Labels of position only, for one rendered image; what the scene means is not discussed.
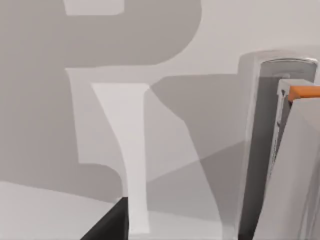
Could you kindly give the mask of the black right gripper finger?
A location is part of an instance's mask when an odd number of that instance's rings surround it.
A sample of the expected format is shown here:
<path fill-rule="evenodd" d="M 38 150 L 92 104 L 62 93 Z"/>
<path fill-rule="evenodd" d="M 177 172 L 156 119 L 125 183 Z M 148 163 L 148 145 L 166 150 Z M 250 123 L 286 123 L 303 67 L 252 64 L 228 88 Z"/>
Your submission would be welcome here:
<path fill-rule="evenodd" d="M 128 197 L 122 197 L 80 240 L 129 240 Z"/>

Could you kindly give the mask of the grey and orange stapler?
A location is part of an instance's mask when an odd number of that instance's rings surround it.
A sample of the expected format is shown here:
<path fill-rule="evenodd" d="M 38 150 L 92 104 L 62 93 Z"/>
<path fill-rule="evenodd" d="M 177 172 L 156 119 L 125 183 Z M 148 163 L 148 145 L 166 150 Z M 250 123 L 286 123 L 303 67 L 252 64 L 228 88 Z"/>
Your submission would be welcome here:
<path fill-rule="evenodd" d="M 320 240 L 320 85 L 281 79 L 270 166 L 252 240 Z"/>

